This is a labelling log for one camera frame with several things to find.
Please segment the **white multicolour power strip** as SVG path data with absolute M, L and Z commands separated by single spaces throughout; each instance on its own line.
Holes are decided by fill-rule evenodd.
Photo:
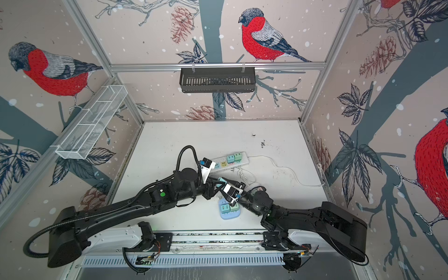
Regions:
M 216 163 L 215 167 L 211 170 L 212 173 L 221 172 L 224 170 L 233 169 L 239 166 L 249 164 L 249 158 L 245 152 L 238 152 L 223 157 L 212 159 Z

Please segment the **blue square socket hub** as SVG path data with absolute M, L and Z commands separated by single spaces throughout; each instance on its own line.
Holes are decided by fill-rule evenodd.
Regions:
M 218 205 L 219 214 L 223 220 L 235 219 L 240 216 L 241 210 L 238 203 L 236 203 L 234 206 L 231 206 L 226 199 L 221 198 Z

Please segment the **white square socket hub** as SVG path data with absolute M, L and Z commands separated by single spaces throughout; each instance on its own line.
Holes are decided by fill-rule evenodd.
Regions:
M 247 196 L 252 196 L 253 194 L 255 194 L 258 191 L 265 191 L 264 187 L 262 186 L 257 186 L 257 187 L 253 187 L 251 190 L 249 190 L 246 195 Z

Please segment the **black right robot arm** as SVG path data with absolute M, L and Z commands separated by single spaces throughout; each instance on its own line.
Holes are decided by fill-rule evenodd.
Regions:
M 261 217 L 261 226 L 269 233 L 263 246 L 279 251 L 298 247 L 289 237 L 290 230 L 317 233 L 337 253 L 358 266 L 367 266 L 367 224 L 343 210 L 336 204 L 325 201 L 320 207 L 308 210 L 288 209 L 274 204 L 265 187 L 254 187 L 245 191 L 245 184 L 219 178 L 215 192 L 220 192 L 231 204 L 239 204 Z

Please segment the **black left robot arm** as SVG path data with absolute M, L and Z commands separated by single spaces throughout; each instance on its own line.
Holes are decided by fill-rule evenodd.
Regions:
M 155 215 L 180 207 L 179 201 L 198 196 L 209 200 L 223 193 L 226 186 L 239 191 L 245 183 L 223 178 L 203 177 L 203 171 L 211 163 L 209 159 L 194 157 L 196 168 L 181 169 L 179 155 L 172 175 L 148 184 L 135 196 L 93 210 L 77 211 L 70 206 L 63 209 L 55 222 L 31 236 L 23 246 L 26 256 L 48 260 L 48 267 L 56 268 L 78 259 L 91 245 L 92 236 L 130 220 Z

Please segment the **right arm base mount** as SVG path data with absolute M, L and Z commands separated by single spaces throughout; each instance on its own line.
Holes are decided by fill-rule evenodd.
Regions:
M 263 232 L 263 242 L 261 246 L 266 250 L 275 250 L 286 252 L 290 250 L 304 250 L 306 252 L 312 249 L 311 244 L 297 245 L 288 238 L 287 232 L 273 231 Z

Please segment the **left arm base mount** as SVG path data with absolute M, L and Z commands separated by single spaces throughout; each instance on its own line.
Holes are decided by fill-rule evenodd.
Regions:
M 133 247 L 123 247 L 125 253 L 169 252 L 173 233 L 143 233 L 141 241 Z

